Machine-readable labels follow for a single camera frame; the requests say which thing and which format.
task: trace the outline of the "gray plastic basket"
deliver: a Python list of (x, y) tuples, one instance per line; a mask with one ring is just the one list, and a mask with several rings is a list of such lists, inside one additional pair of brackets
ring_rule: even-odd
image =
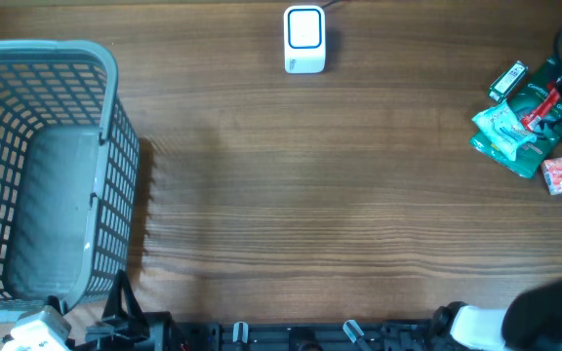
[(98, 44), (0, 42), (0, 322), (125, 268), (140, 143), (117, 81)]

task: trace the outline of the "brown wooden surface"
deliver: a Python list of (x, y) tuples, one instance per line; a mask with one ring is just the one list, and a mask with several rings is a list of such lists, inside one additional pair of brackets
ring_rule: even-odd
[[(143, 309), (428, 317), (562, 276), (562, 196), (468, 145), (493, 80), (550, 54), (562, 2), (341, 4), (327, 71), (303, 76), (283, 69), (286, 7), (0, 10), (0, 39), (87, 38), (116, 56), (142, 142), (128, 268)], [(76, 308), (74, 335), (100, 311)]]

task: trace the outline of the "wooden tabletop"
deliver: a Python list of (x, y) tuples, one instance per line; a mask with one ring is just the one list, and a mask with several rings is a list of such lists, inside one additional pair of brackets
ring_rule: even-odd
[[(489, 85), (551, 54), (562, 2), (338, 4), (316, 75), (284, 71), (287, 6), (0, 9), (0, 39), (90, 39), (118, 61), (142, 145), (128, 269), (145, 311), (427, 318), (562, 277), (562, 196), (468, 144)], [(68, 315), (78, 340), (101, 309)]]

